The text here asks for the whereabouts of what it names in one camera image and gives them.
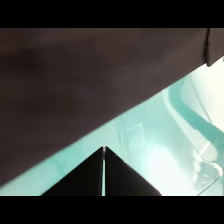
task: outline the black triangular object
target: black triangular object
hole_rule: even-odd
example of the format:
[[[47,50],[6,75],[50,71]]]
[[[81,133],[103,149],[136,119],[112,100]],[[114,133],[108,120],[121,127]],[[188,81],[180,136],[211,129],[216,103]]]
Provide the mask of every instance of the black triangular object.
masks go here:
[[[106,196],[161,196],[109,148],[105,155]]]
[[[100,148],[43,196],[100,196],[102,164],[103,148]]]

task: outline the black triangle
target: black triangle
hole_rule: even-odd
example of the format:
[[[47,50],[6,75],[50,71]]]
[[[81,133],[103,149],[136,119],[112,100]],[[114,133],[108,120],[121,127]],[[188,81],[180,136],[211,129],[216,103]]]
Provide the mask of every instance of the black triangle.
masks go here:
[[[100,196],[103,148],[98,149],[43,196]]]
[[[106,196],[161,196],[109,148],[105,156],[105,173]]]

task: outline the turquoise surface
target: turquoise surface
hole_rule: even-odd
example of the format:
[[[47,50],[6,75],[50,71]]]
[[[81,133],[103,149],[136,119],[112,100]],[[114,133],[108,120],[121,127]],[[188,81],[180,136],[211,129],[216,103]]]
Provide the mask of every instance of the turquoise surface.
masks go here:
[[[162,195],[223,195],[223,84],[222,60],[203,65],[27,170],[0,195],[41,195],[102,146]]]

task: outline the vertical gap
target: vertical gap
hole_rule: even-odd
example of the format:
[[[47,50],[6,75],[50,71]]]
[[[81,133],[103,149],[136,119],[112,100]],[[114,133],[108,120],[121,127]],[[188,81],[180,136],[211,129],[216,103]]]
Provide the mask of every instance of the vertical gap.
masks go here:
[[[106,147],[103,147],[103,174],[102,174],[102,196],[105,196],[105,153]]]

